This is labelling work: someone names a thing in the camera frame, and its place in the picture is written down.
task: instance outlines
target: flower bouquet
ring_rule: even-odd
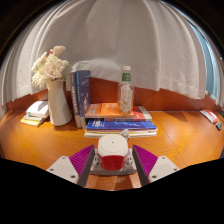
[[[50,121],[54,126],[62,126],[72,119],[63,89],[65,77],[62,75],[69,63],[58,58],[64,50],[63,46],[55,46],[44,52],[31,69],[34,72],[33,86],[40,89],[47,86]]]
[[[31,69],[34,72],[32,77],[34,87],[43,89],[48,81],[65,80],[62,71],[69,65],[69,62],[58,58],[64,50],[63,46],[55,46],[36,60]]]

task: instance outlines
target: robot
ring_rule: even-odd
[[[133,144],[120,134],[101,137],[98,148],[90,145],[70,157],[61,156],[47,171],[81,187],[89,174],[131,175],[138,172],[142,187],[180,169],[166,156],[159,156]]]

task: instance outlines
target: wooden table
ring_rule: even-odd
[[[157,136],[131,138],[129,148],[138,145],[156,156],[166,155],[180,169],[219,159],[224,145],[224,128],[218,131],[200,112],[151,111]],[[69,124],[54,127],[47,119],[39,128],[20,123],[25,111],[10,111],[0,122],[0,142],[6,159],[49,168],[60,156],[71,156],[95,145],[98,138],[85,138],[74,118]],[[218,122],[224,120],[218,116]],[[89,175],[86,188],[123,190],[140,188],[138,173],[127,176]]]

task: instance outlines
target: wooden wall panel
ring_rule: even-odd
[[[117,101],[118,83],[102,79],[91,78],[91,103],[114,103]],[[72,99],[71,92],[64,92],[71,110]],[[47,90],[43,90],[33,95],[27,95],[14,102],[9,102],[7,107],[9,110],[26,110],[37,100],[47,100]],[[215,101],[205,96],[203,100],[193,100],[186,96],[174,93],[168,90],[160,89],[153,91],[150,89],[135,88],[134,105],[143,105],[148,111],[200,111],[208,109],[211,111],[219,111],[220,107]]]

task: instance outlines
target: book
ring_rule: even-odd
[[[98,133],[98,134],[120,134],[123,130],[85,130],[86,133]],[[139,129],[131,130],[129,129],[129,134],[146,134],[151,132],[157,132],[157,129]]]
[[[41,120],[27,120],[27,119],[24,119],[22,118],[20,120],[21,123],[23,124],[27,124],[27,125],[30,125],[30,126],[35,126],[35,127],[39,127],[45,120],[46,118],[41,118]]]
[[[83,129],[86,128],[85,114],[91,104],[90,77],[91,74],[89,70],[76,71],[77,99]]]
[[[74,117],[77,128],[81,128],[81,119],[79,114],[79,107],[78,107],[78,97],[77,97],[77,88],[76,88],[76,73],[72,72],[70,74],[70,84],[71,84],[71,97],[72,97],[72,105],[74,111]]]
[[[98,103],[90,104],[86,114],[86,118],[133,118],[134,113],[124,116],[118,111],[117,103]]]
[[[105,121],[151,121],[152,117],[149,112],[143,106],[133,106],[133,117],[106,117]]]
[[[47,118],[49,116],[48,101],[36,101],[26,111],[29,116]]]
[[[88,133],[88,132],[85,132],[84,134],[84,137],[87,137],[87,138],[100,138],[104,135],[107,135],[107,134],[102,134],[102,133]],[[149,133],[144,133],[144,134],[131,134],[129,133],[129,137],[130,138],[139,138],[139,137],[149,137],[149,136],[156,136],[157,135],[157,132],[149,132]]]
[[[41,121],[43,118],[42,117],[35,117],[35,116],[29,116],[26,114],[23,119],[25,120],[32,120],[32,121]]]
[[[123,122],[123,121],[104,121],[104,119],[90,119],[86,130],[138,130],[138,129],[154,129],[157,127],[152,121],[136,121],[136,122]]]

